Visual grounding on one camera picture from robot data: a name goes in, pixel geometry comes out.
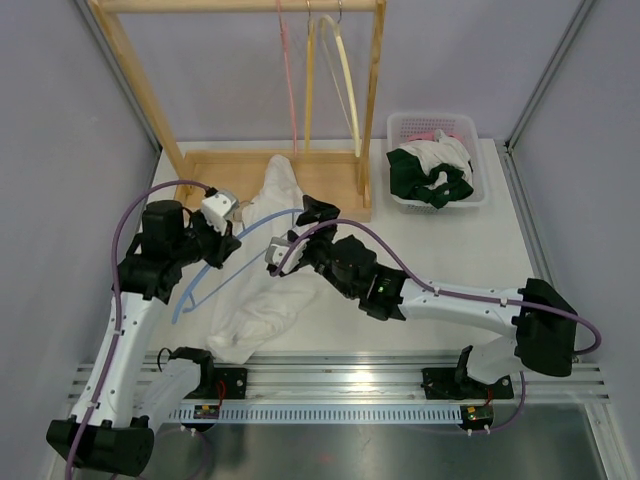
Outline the cream hanger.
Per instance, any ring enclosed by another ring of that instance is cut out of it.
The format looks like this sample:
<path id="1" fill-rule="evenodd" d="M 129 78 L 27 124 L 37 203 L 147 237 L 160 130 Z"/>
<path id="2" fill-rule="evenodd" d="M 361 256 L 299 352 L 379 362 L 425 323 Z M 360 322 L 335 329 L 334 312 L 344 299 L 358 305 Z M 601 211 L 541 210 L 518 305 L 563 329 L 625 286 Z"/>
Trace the cream hanger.
<path id="1" fill-rule="evenodd" d="M 362 138 L 359 128 L 359 115 L 342 30 L 339 22 L 328 14 L 323 14 L 319 18 L 318 27 L 324 57 L 353 141 L 354 154 L 356 158 L 360 158 Z"/>

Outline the pink t shirt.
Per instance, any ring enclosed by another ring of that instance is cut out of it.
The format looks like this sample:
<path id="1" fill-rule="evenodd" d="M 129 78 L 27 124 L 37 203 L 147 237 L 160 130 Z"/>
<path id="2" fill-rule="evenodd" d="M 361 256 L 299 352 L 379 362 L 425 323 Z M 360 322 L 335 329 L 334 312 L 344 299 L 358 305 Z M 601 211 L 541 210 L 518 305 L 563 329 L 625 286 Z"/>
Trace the pink t shirt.
<path id="1" fill-rule="evenodd" d="M 463 138 L 457 134 L 448 134 L 448 137 L 455 138 L 459 142 L 463 141 Z M 414 134 L 407 138 L 407 142 L 412 141 L 436 141 L 436 134 L 434 131 Z"/>

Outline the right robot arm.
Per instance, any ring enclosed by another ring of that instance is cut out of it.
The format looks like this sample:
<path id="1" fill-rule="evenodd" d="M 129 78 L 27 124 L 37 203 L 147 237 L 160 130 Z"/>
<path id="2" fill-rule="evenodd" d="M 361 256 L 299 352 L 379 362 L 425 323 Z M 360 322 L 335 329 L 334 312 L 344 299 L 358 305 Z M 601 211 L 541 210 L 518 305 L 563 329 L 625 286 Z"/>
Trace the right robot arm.
<path id="1" fill-rule="evenodd" d="M 530 278 L 519 289 L 482 290 L 421 280 L 402 261 L 382 265 L 353 235 L 337 239 L 339 214 L 336 206 L 304 196 L 296 224 L 305 231 L 271 240 L 269 273 L 284 277 L 311 267 L 377 320 L 435 319 L 497 336 L 463 348 L 453 367 L 426 370 L 427 398 L 487 400 L 499 397 L 503 380 L 514 373 L 571 375 L 577 314 L 549 283 Z"/>

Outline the yellow hanger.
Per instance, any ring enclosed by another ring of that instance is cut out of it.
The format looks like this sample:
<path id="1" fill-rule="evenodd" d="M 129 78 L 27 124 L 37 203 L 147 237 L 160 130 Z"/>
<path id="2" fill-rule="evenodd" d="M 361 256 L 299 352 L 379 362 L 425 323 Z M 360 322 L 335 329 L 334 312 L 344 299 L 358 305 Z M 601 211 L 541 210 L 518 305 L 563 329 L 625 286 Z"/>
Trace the yellow hanger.
<path id="1" fill-rule="evenodd" d="M 306 87 L 305 87 L 305 121 L 304 121 L 304 153 L 311 148 L 311 132 L 313 118 L 314 62 L 315 62 L 315 23 L 311 12 L 311 2 L 307 1 L 307 41 L 306 41 Z"/>

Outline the white t shirt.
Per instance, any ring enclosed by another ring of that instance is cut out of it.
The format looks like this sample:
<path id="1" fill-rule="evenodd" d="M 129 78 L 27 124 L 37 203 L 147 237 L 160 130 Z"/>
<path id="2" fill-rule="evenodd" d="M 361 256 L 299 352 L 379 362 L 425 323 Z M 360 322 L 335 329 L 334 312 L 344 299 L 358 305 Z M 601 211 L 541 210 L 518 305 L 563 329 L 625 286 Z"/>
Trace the white t shirt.
<path id="1" fill-rule="evenodd" d="M 289 330 L 298 314 L 319 295 L 309 273 L 273 278 L 266 270 L 266 249 L 284 238 L 302 208 L 290 161 L 273 156 L 259 193 L 234 215 L 234 233 L 251 232 L 225 263 L 224 286 L 212 297 L 212 320 L 205 347 L 225 362 L 243 364 L 260 347 Z"/>

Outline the pink hanger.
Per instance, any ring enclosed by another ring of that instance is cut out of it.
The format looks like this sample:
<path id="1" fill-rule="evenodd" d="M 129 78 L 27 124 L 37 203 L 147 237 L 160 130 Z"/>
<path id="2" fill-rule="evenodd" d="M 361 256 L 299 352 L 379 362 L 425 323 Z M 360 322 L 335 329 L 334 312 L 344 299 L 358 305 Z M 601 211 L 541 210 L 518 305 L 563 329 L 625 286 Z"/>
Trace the pink hanger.
<path id="1" fill-rule="evenodd" d="M 294 154 L 297 154 L 298 153 L 298 125 L 297 125 L 295 95 L 294 95 L 293 82 L 292 82 L 288 28 L 287 28 L 287 23 L 283 18 L 282 1 L 276 0 L 275 3 L 276 3 L 276 12 L 278 15 L 280 41 L 281 41 L 281 47 L 282 47 L 282 53 L 283 53 L 283 59 L 284 59 L 285 78 L 286 78 L 287 93 L 288 93 L 289 115 L 290 115 L 290 122 L 291 122 L 291 131 L 292 131 L 292 151 Z"/>

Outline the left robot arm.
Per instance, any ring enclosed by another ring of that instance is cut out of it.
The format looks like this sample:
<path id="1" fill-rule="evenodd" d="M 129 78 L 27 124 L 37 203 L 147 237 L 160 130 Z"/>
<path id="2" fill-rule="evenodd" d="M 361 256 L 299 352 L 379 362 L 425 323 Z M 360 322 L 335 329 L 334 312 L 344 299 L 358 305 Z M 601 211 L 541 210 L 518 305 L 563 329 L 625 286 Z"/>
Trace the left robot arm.
<path id="1" fill-rule="evenodd" d="M 183 269 L 201 261 L 221 268 L 240 248 L 231 223 L 237 207 L 231 193 L 219 191 L 196 211 L 176 200 L 144 208 L 140 230 L 116 268 L 110 320 L 89 380 L 68 419 L 52 421 L 47 431 L 68 475 L 83 468 L 139 475 L 157 431 L 183 399 L 214 390 L 211 354 L 181 347 L 144 393 L 135 394 L 155 323 Z"/>

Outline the dark green t shirt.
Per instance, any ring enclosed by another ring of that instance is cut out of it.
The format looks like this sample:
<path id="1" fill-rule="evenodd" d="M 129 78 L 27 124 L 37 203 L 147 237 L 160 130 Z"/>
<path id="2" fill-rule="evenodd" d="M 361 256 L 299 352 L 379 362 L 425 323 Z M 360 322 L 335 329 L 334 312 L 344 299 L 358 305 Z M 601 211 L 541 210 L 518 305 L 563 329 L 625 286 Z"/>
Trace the dark green t shirt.
<path id="1" fill-rule="evenodd" d="M 386 157 L 393 196 L 442 209 L 466 200 L 475 188 L 467 148 L 441 129 L 434 132 L 436 141 L 406 141 Z"/>

